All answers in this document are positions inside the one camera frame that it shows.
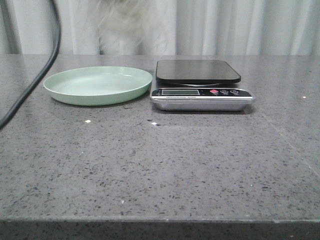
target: white fluffy animal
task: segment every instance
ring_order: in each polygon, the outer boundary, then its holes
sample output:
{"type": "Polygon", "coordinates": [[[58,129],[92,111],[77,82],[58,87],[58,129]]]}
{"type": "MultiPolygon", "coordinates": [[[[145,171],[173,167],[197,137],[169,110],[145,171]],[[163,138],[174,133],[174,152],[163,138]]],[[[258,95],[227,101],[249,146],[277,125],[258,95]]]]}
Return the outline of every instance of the white fluffy animal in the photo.
{"type": "Polygon", "coordinates": [[[138,54],[141,44],[150,36],[156,35],[158,43],[163,41],[160,35],[164,36],[165,28],[154,0],[91,0],[87,9],[103,54],[138,54]]]}

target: scale display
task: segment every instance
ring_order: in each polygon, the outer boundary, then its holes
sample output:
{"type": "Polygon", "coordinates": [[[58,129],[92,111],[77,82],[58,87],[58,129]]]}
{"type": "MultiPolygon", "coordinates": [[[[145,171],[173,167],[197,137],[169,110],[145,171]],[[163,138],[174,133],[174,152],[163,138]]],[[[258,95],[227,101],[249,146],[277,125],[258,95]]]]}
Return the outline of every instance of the scale display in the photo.
{"type": "Polygon", "coordinates": [[[162,95],[165,96],[185,96],[185,95],[190,95],[190,96],[196,96],[200,95],[198,90],[194,89],[163,89],[162,90],[162,95]]]}

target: granite countertop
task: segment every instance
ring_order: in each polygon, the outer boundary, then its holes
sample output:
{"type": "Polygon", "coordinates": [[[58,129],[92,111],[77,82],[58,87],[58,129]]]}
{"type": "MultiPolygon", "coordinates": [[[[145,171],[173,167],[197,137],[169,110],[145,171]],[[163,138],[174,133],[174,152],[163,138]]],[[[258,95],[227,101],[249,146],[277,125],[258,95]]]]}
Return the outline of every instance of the granite countertop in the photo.
{"type": "MultiPolygon", "coordinates": [[[[47,58],[0,55],[1,117],[47,58]]],[[[148,93],[80,107],[41,83],[0,132],[0,221],[319,223],[320,56],[59,55],[47,76],[154,75],[164,59],[227,61],[257,99],[242,112],[161,111],[148,93]]]]}

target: button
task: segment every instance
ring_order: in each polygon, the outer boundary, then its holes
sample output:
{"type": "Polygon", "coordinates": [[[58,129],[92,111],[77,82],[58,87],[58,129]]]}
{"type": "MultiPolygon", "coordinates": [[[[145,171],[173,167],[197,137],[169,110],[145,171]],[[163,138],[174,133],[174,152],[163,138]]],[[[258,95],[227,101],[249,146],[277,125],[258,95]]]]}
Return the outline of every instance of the button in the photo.
{"type": "Polygon", "coordinates": [[[232,90],[230,90],[230,93],[232,93],[232,94],[239,94],[239,91],[232,89],[232,90]]]}

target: plate rim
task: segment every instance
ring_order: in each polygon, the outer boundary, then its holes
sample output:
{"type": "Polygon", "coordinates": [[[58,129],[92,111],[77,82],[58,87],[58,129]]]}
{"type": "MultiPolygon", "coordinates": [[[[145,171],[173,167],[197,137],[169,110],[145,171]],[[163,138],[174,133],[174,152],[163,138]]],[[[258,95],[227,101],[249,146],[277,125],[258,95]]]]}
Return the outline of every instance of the plate rim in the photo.
{"type": "Polygon", "coordinates": [[[54,94],[59,94],[59,95],[64,95],[64,96],[72,96],[72,97],[99,97],[99,96],[112,96],[112,95],[119,95],[119,94],[124,94],[124,93],[128,93],[128,92],[132,92],[135,90],[139,90],[139,89],[143,89],[144,87],[148,86],[153,80],[153,76],[150,72],[146,71],[146,70],[142,70],[140,68],[135,68],[135,67],[127,67],[127,66],[88,66],[88,67],[79,67],[79,68],[74,68],[74,69],[69,69],[69,70],[65,70],[65,71],[61,71],[61,72],[57,72],[49,77],[47,77],[44,82],[43,82],[43,87],[54,94]],[[121,92],[115,92],[115,93],[105,93],[105,94],[91,94],[91,95],[81,95],[81,94],[69,94],[69,93],[63,93],[63,92],[59,92],[59,91],[55,91],[52,90],[50,88],[48,88],[46,86],[46,82],[49,81],[50,79],[54,78],[57,75],[63,74],[63,73],[67,73],[67,72],[73,72],[73,71],[77,71],[77,70],[85,70],[85,69],[107,69],[107,68],[123,68],[123,69],[132,69],[132,70],[139,70],[142,72],[147,73],[150,76],[150,81],[144,85],[141,85],[139,87],[130,89],[130,90],[126,90],[126,91],[121,91],[121,92]]]}

